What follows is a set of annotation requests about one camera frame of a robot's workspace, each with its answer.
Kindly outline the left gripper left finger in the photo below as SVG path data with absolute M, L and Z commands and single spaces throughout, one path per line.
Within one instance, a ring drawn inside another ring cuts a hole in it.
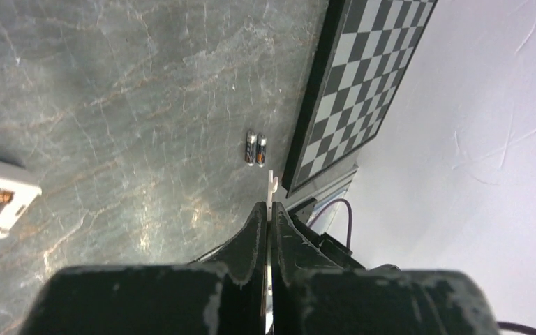
M 267 206 L 209 258 L 173 265 L 59 270 L 22 334 L 263 334 Z

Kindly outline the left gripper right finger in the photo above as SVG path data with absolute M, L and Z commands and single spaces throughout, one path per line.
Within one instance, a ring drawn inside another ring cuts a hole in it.
M 276 334 L 497 334 L 477 284 L 458 271 L 343 269 L 272 206 Z

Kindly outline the white battery cover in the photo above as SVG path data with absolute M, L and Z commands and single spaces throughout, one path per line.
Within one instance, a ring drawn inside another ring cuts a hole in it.
M 273 302 L 273 280 L 271 268 L 271 220 L 273 197 L 278 190 L 278 177 L 274 176 L 272 170 L 268 171 L 268 187 L 267 187 L 267 263 L 266 263 L 266 317 L 265 328 L 266 334 L 274 333 L 274 302 Z

